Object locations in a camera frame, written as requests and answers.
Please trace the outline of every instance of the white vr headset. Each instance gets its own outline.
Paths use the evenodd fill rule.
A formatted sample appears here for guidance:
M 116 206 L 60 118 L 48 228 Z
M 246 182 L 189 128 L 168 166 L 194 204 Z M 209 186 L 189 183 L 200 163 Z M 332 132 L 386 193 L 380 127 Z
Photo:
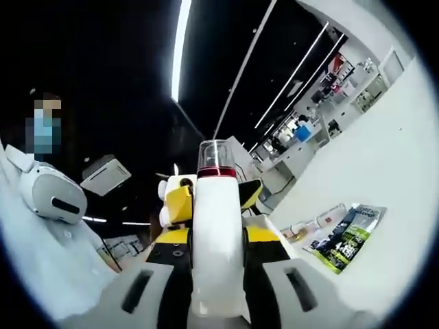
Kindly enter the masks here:
M 36 215 L 59 219 L 70 224 L 84 216 L 87 198 L 84 191 L 70 178 L 45 162 L 38 162 L 8 145 L 8 160 L 22 171 L 19 193 Z

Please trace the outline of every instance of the ceiling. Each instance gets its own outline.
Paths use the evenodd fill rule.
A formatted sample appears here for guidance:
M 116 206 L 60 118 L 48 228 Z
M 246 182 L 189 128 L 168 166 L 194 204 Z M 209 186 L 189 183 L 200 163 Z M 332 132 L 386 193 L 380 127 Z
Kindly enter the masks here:
M 193 0 L 182 59 L 180 104 L 212 138 L 237 72 L 269 0 Z M 4 143 L 24 148 L 25 118 L 38 92 L 62 99 L 61 145 L 45 156 L 76 182 L 89 163 L 114 154 L 132 173 L 105 197 L 88 193 L 88 212 L 107 219 L 97 230 L 120 235 L 122 221 L 148 222 L 161 203 L 154 173 L 196 170 L 200 136 L 170 98 L 180 1 L 33 3 L 8 37 L 11 69 Z M 286 97 L 266 111 L 314 41 L 322 23 L 295 1 L 278 0 L 219 130 L 249 144 L 279 118 Z M 295 79 L 315 71 L 334 41 L 324 35 Z M 31 88 L 38 92 L 29 95 Z

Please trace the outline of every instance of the ceiling air conditioner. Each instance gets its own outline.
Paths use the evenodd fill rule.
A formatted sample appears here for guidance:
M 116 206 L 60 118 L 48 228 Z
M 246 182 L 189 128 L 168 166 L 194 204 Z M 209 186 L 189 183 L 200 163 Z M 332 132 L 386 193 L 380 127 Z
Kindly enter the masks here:
M 103 156 L 82 172 L 82 188 L 101 197 L 131 177 L 131 173 L 110 154 Z

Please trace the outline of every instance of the package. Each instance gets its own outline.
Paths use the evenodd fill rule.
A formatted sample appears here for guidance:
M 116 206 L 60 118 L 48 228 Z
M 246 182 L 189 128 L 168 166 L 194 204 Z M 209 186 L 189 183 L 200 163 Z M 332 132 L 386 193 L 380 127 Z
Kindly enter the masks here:
M 330 235 L 310 241 L 303 249 L 339 274 L 369 238 L 386 209 L 363 204 L 353 206 Z

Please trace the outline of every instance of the white shirt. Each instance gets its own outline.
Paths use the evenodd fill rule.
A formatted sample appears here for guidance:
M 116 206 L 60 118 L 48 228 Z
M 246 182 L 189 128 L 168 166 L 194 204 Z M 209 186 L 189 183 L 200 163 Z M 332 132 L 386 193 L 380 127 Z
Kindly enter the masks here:
M 0 143 L 0 228 L 11 263 L 54 320 L 86 312 L 117 275 L 96 252 L 101 239 L 83 221 L 36 216 L 15 189 L 14 171 Z

